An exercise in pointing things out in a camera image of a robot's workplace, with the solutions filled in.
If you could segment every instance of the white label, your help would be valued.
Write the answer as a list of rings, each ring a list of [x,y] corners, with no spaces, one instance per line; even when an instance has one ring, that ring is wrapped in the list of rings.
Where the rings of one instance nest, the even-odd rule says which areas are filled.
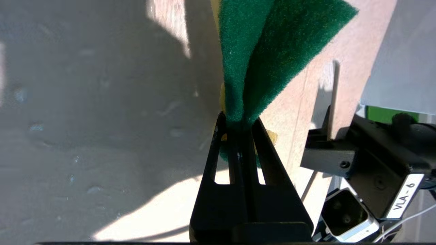
[[[423,177],[424,174],[409,174],[406,177],[386,218],[400,218],[403,215]]]

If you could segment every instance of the sunlight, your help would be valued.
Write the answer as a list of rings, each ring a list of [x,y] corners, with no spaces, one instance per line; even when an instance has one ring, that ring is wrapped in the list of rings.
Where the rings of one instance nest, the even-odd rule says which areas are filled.
[[[183,46],[187,58],[191,57],[185,20],[184,0],[150,0],[146,2],[147,17],[175,37]]]
[[[4,87],[6,84],[5,74],[5,46],[0,43],[0,107],[3,105]]]
[[[216,176],[228,180],[228,170],[218,171]],[[141,208],[97,231],[94,240],[189,242],[189,220],[201,178],[199,175],[174,184]]]

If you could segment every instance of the green scouring pad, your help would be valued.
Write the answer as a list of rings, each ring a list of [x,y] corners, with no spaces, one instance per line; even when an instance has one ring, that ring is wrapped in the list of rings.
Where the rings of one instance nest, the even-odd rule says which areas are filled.
[[[356,14],[342,0],[222,0],[228,126],[249,128]]]

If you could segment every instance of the floor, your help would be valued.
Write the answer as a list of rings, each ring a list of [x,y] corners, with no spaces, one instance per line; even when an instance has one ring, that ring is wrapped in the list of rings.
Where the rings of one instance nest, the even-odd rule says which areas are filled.
[[[1,244],[187,239],[221,53],[209,1],[159,4],[0,0]]]

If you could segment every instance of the screw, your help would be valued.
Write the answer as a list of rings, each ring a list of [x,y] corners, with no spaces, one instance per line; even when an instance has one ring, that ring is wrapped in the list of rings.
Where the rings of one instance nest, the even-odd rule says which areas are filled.
[[[349,168],[351,163],[349,161],[342,161],[339,165],[341,168]]]

